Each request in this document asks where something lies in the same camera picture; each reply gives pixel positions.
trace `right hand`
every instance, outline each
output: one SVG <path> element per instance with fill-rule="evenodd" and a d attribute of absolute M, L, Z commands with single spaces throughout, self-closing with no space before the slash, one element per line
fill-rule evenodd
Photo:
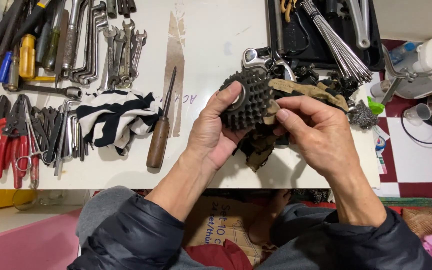
<path fill-rule="evenodd" d="M 327 179 L 345 177 L 360 167 L 348 118 L 343 111 L 306 95 L 277 100 L 281 123 L 275 135 L 286 131 L 304 160 Z"/>

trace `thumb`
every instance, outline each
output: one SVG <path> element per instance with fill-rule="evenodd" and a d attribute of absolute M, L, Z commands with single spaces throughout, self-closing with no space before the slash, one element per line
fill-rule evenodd
<path fill-rule="evenodd" d="M 201 111 L 205 116 L 218 117 L 230 106 L 241 93 L 242 86 L 238 81 L 232 82 L 228 87 L 219 92 L 208 105 Z"/>
<path fill-rule="evenodd" d="M 301 136 L 311 131 L 311 127 L 306 125 L 301 117 L 288 109 L 282 108 L 278 110 L 276 118 L 297 141 Z"/>

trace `black tray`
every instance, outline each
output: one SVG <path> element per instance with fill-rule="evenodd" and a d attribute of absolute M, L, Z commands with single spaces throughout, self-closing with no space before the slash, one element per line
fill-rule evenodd
<path fill-rule="evenodd" d="M 326 0 L 313 0 L 319 12 L 324 16 Z M 333 58 L 326 41 L 321 36 L 318 28 L 306 11 L 297 4 L 299 16 L 303 26 L 308 31 L 310 38 L 309 47 L 299 53 L 296 58 L 299 60 L 297 66 L 307 66 L 314 64 L 316 69 L 339 70 L 338 64 Z M 276 14 L 275 1 L 267 0 L 268 21 L 270 30 L 271 48 L 275 50 L 276 45 Z M 291 22 L 286 22 L 284 14 L 281 14 L 283 22 L 283 40 L 285 50 L 298 50 L 306 46 L 306 38 L 300 27 L 298 18 L 294 12 L 291 12 Z M 334 17 L 327 19 L 329 25 L 345 41 L 345 43 L 355 52 L 369 70 L 381 71 L 385 67 L 383 60 L 383 49 L 381 38 L 379 36 L 378 23 L 376 21 L 375 8 L 373 1 L 369 0 L 369 38 L 371 45 L 366 50 L 361 50 L 356 46 L 356 37 L 353 22 L 350 18 Z"/>

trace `hand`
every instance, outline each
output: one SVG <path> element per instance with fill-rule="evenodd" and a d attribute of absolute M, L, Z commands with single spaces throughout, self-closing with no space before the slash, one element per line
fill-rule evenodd
<path fill-rule="evenodd" d="M 241 93 L 241 83 L 233 82 L 221 92 L 216 91 L 194 121 L 186 150 L 203 165 L 217 171 L 230 158 L 247 131 L 231 132 L 223 127 L 219 115 Z"/>
<path fill-rule="evenodd" d="M 304 160 L 320 175 L 344 177 L 351 169 L 361 169 L 348 118 L 341 110 L 305 95 L 277 102 L 282 108 L 276 114 L 281 125 L 274 134 L 289 131 Z"/>

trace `gray pants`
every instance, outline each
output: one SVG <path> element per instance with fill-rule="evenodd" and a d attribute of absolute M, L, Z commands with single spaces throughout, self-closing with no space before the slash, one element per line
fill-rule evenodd
<path fill-rule="evenodd" d="M 88 236 L 107 217 L 135 193 L 123 186 L 105 189 L 82 208 L 76 226 L 76 236 L 82 245 Z M 270 255 L 258 270 L 318 270 L 335 269 L 336 261 L 331 244 L 322 231 L 321 222 L 333 209 L 307 207 L 290 202 L 276 218 L 270 230 L 271 242 L 279 248 Z M 212 270 L 194 261 L 182 248 L 166 267 L 168 270 Z"/>

